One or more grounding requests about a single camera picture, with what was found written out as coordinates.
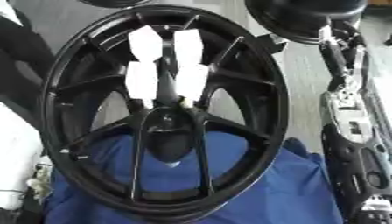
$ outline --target blue towel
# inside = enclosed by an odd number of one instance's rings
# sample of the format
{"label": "blue towel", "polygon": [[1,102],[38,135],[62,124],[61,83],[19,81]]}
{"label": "blue towel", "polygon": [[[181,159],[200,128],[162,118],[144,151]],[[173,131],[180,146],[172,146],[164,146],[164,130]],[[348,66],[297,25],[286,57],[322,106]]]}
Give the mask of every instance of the blue towel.
{"label": "blue towel", "polygon": [[[97,143],[90,153],[100,169],[118,181],[130,179],[131,136],[116,136]],[[206,150],[211,174],[219,177],[229,170],[247,149],[238,136],[220,132],[206,134]],[[320,155],[309,154],[295,140],[282,148],[274,164],[252,187],[232,199],[221,210],[199,224],[341,224],[338,208],[328,184]],[[143,188],[176,191],[199,183],[196,154],[190,153],[171,168],[146,153],[142,167]],[[57,171],[53,174],[52,195],[45,202],[45,224],[133,224],[115,209],[91,199],[69,185]]]}

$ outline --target gray floor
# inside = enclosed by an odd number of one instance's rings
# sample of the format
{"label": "gray floor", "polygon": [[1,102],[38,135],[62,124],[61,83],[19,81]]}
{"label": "gray floor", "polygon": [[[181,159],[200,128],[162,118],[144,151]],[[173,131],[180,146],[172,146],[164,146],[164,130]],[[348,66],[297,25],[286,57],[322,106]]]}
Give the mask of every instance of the gray floor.
{"label": "gray floor", "polygon": [[[76,0],[14,0],[13,2],[16,8],[31,19],[35,31],[44,36],[54,52],[57,52],[80,29],[114,11],[78,3]],[[266,33],[246,12],[243,0],[161,0],[156,2],[184,4],[207,9],[234,20],[255,35]],[[376,29],[378,33],[371,34],[375,30],[372,27],[374,22],[366,20],[364,30],[370,33],[369,38],[372,40],[370,42],[380,43],[386,38],[386,27],[379,25]],[[377,48],[378,44],[374,47],[375,53],[380,51]],[[390,56],[390,52],[383,52],[382,55],[381,66],[386,67],[388,62],[383,57]],[[287,136],[298,137],[311,151],[321,152],[318,105],[319,96],[325,91],[329,81],[329,74],[319,56],[318,49],[316,46],[290,43],[284,53],[279,53],[275,57],[283,70],[290,91],[290,126]],[[220,104],[214,106],[213,110],[224,108],[225,111],[235,111],[227,109],[232,105],[224,94],[218,94],[217,100]],[[233,112],[232,115],[227,116],[236,117],[237,114]]]}

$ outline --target black wheel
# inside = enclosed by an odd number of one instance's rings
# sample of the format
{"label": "black wheel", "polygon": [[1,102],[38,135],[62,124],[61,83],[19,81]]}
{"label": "black wheel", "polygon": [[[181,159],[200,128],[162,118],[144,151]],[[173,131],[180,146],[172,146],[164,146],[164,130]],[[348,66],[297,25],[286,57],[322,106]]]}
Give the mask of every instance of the black wheel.
{"label": "black wheel", "polygon": [[[124,86],[125,66],[136,60],[127,35],[150,25],[164,38],[164,57],[158,63],[159,90],[155,108],[146,110],[131,100]],[[195,108],[179,106],[172,92],[177,66],[173,33],[197,28],[205,44],[202,63],[210,74]],[[212,94],[224,88],[241,109],[246,125],[207,112]],[[94,131],[91,124],[109,93],[116,91],[130,115]],[[41,97],[45,146],[68,180],[100,202],[150,222],[182,223],[200,219],[224,206],[252,186],[277,155],[288,122],[288,95],[283,76],[263,45],[239,25],[205,10],[153,5],[120,11],[73,37],[58,54]],[[221,131],[248,141],[239,162],[218,178],[208,170],[204,134]],[[88,162],[90,144],[119,134],[134,139],[130,183],[119,183]],[[161,137],[182,139],[176,153],[151,146],[164,162],[198,155],[200,185],[180,192],[147,192],[140,185],[145,146]]]}
{"label": "black wheel", "polygon": [[148,3],[151,0],[80,0],[85,4],[92,4],[94,6],[103,8],[125,8],[139,4]]}
{"label": "black wheel", "polygon": [[270,32],[295,42],[317,45],[319,30],[331,21],[356,23],[366,0],[246,0],[252,17]]}

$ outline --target center bore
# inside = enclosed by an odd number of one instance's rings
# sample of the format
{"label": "center bore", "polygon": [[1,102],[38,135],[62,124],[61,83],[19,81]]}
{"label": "center bore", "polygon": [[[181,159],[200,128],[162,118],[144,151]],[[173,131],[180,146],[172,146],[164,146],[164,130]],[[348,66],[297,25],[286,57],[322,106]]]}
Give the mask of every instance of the center bore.
{"label": "center bore", "polygon": [[186,113],[165,109],[150,119],[147,148],[156,159],[172,164],[192,150],[192,120]]}

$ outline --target rim lip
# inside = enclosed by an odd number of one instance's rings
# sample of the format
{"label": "rim lip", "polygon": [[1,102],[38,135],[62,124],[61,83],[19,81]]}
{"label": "rim lip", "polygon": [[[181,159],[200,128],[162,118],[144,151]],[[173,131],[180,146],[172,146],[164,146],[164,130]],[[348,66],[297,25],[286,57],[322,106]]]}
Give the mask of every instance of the rim lip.
{"label": "rim lip", "polygon": [[118,5],[107,5],[107,4],[100,4],[100,3],[92,3],[91,0],[79,0],[84,4],[93,5],[96,7],[107,8],[107,9],[121,9],[126,7],[134,7],[138,6],[139,4],[146,4],[152,0],[134,0],[133,3],[119,3]]}
{"label": "rim lip", "polygon": [[202,16],[208,16],[213,18],[214,20],[221,21],[222,23],[226,23],[227,26],[233,27],[239,32],[242,32],[244,35],[249,35],[253,37],[248,31],[239,26],[238,24],[220,16],[215,13],[212,13],[207,10],[195,9],[191,7],[184,6],[174,6],[174,5],[147,5],[147,6],[138,6],[129,10],[122,10],[117,13],[111,14],[107,17],[100,19],[99,21],[89,25],[82,31],[80,31],[77,35],[75,35],[71,40],[67,42],[65,46],[59,51],[56,57],[56,61],[53,64],[48,77],[45,81],[45,85],[43,87],[42,94],[40,96],[40,119],[42,124],[42,136],[43,143],[45,147],[48,149],[48,154],[52,158],[53,163],[56,168],[59,169],[61,174],[63,174],[67,180],[74,183],[80,189],[82,189],[85,193],[88,193],[95,199],[98,199],[100,202],[108,205],[110,207],[121,209],[124,211],[130,211],[135,214],[162,214],[169,215],[173,213],[189,213],[190,211],[198,211],[200,210],[200,206],[207,206],[211,209],[214,209],[217,205],[224,203],[227,200],[232,199],[235,196],[238,196],[243,191],[246,191],[250,188],[261,176],[265,173],[265,171],[269,168],[269,166],[275,160],[277,153],[279,151],[280,145],[284,140],[284,135],[287,130],[288,120],[289,120],[289,96],[287,92],[287,87],[284,82],[284,77],[277,66],[277,63],[274,61],[271,55],[268,54],[266,49],[260,43],[253,43],[257,50],[254,50],[254,53],[257,55],[259,60],[263,60],[266,64],[267,70],[271,72],[271,78],[276,82],[277,89],[277,99],[278,99],[278,116],[276,122],[275,133],[271,137],[271,142],[269,147],[265,150],[262,159],[260,162],[254,167],[253,171],[250,171],[246,178],[241,178],[237,183],[229,187],[228,189],[221,190],[216,192],[215,197],[206,197],[204,199],[192,201],[184,204],[177,204],[172,207],[165,206],[152,206],[147,205],[148,207],[143,207],[143,204],[130,205],[124,203],[124,198],[118,199],[118,197],[111,195],[108,192],[103,191],[99,187],[92,185],[91,182],[85,181],[84,176],[80,175],[78,172],[74,172],[75,169],[65,169],[67,167],[67,162],[64,159],[60,158],[60,151],[56,150],[56,143],[54,143],[57,138],[56,129],[53,125],[53,97],[55,96],[50,92],[52,86],[55,86],[59,82],[59,77],[62,74],[64,67],[67,65],[68,59],[64,60],[69,54],[69,51],[72,50],[72,47],[84,36],[87,36],[89,33],[93,33],[94,31],[99,30],[104,25],[124,19],[128,14],[137,13],[140,10],[161,10],[161,11],[184,11],[193,14],[200,14]]}

